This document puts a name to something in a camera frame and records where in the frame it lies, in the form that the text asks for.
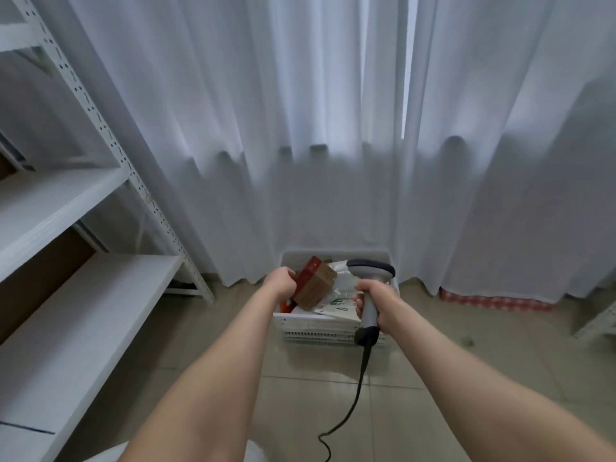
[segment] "tile floor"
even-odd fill
[[[198,298],[164,295],[57,461],[81,462],[129,440],[256,288],[214,283],[215,309]],[[511,313],[442,303],[416,281],[400,293],[453,341],[616,444],[616,346],[601,339],[583,348],[570,338],[578,302],[565,299],[554,313]],[[272,327],[251,433],[270,462],[325,459],[317,434],[346,414],[360,359],[359,349],[287,344]],[[468,460],[395,344],[373,352],[366,384],[351,419],[328,438],[333,460]]]

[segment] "sheer curtain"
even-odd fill
[[[35,1],[225,284],[369,249],[556,301],[616,266],[616,0]]]

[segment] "black cable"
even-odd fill
[[[335,427],[330,429],[328,432],[321,433],[319,435],[319,442],[321,444],[323,444],[325,447],[327,447],[328,456],[327,456],[327,459],[325,460],[325,462],[329,462],[329,459],[331,459],[331,449],[329,448],[327,443],[325,441],[323,441],[321,438],[323,436],[329,436],[335,430],[337,430],[338,428],[343,426],[343,424],[345,424],[347,422],[347,420],[349,419],[350,414],[353,413],[353,410],[355,410],[355,406],[357,405],[357,401],[359,400],[359,393],[362,390],[362,381],[364,380],[364,373],[366,372],[366,368],[368,367],[368,360],[370,359],[370,351],[371,350],[372,350],[372,346],[364,347],[364,356],[362,357],[362,367],[361,367],[360,372],[359,372],[359,382],[357,383],[357,394],[355,395],[355,400],[353,401],[353,405],[350,406],[350,410],[347,413],[347,416],[345,416],[344,419],[340,423],[335,425]]]

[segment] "perforated metal upright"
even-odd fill
[[[37,12],[35,6],[30,0],[12,1],[18,7],[21,15],[23,16],[23,19],[25,20],[25,23],[27,23],[27,26],[29,26],[31,30],[31,32],[25,32],[25,24],[11,25],[16,32],[16,45],[19,44],[19,46],[15,48],[34,46],[32,45],[32,39],[36,39],[38,46],[43,49],[50,61],[53,62],[60,77],[64,80],[66,85],[73,92],[75,99],[81,105],[81,108],[88,116],[90,122],[96,128],[98,134],[105,141],[105,144],[111,151],[114,158],[118,161],[120,167],[123,167],[127,170],[128,181],[131,188],[139,195],[139,198],[143,201],[144,206],[147,208],[150,216],[153,217],[160,232],[165,237],[165,240],[169,243],[170,246],[173,247],[175,252],[182,257],[183,265],[189,272],[197,289],[199,290],[205,301],[208,304],[213,305],[214,296],[212,292],[203,280],[203,277],[199,273],[194,262],[191,260],[188,252],[178,240],[177,236],[175,235],[175,232],[173,231],[173,228],[161,212],[160,208],[158,207],[158,204],[152,198],[150,192],[143,183],[143,180],[139,177],[139,174],[135,170],[134,166],[131,164],[129,158],[124,152],[124,149],[122,149],[122,146],[120,146],[120,144],[118,143],[118,140],[116,139],[115,135],[113,134],[111,128],[109,127],[103,116],[101,115],[92,97],[88,94],[88,91],[81,83],[70,62],[62,53],[62,49],[56,42],[53,35],[51,35],[51,32],[45,25],[45,22],[41,19],[41,16]]]

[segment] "handheld scanner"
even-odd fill
[[[389,282],[396,276],[396,270],[386,262],[371,259],[349,259],[347,268],[351,274],[360,279],[374,279],[379,282]],[[355,343],[359,346],[372,347],[379,338],[379,326],[376,323],[378,310],[369,294],[364,295],[364,313],[359,329],[355,332]]]

